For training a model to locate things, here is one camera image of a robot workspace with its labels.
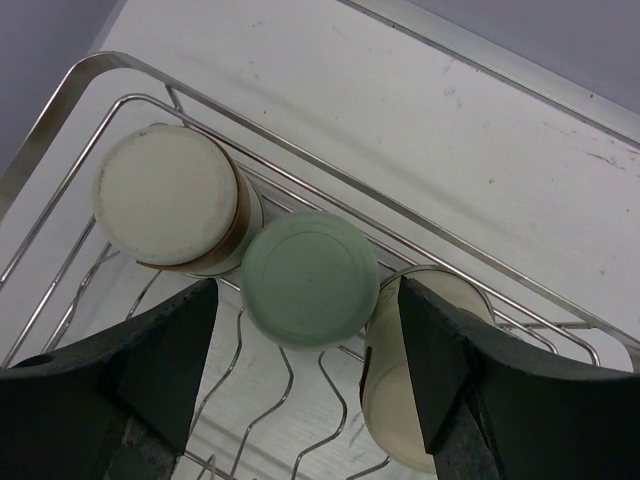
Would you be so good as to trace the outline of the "mint green cup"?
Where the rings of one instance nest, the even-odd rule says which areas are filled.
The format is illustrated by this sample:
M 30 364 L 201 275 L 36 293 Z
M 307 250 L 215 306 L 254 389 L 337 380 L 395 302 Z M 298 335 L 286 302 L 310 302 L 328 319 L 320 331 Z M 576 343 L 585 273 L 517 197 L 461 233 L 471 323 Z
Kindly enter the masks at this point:
M 356 336 L 371 317 L 380 272 L 365 235 L 340 216 L 283 215 L 251 242 L 240 292 L 256 328 L 279 346 L 322 351 Z

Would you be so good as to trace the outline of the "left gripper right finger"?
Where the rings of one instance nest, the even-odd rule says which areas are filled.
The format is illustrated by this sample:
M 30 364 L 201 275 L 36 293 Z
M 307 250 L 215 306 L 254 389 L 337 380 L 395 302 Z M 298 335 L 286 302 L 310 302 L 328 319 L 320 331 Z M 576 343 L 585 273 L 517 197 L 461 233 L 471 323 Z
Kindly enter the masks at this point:
M 401 327 L 441 479 L 635 479 L 639 378 L 533 347 L 403 278 Z

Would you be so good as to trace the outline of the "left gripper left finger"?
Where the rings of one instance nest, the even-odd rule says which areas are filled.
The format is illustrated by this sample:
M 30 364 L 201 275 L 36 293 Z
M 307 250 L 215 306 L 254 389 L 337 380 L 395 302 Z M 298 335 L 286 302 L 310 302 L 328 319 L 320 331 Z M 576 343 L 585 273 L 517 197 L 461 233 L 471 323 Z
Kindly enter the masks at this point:
M 184 454 L 218 309 L 202 280 L 1 372 L 4 479 L 168 479 Z

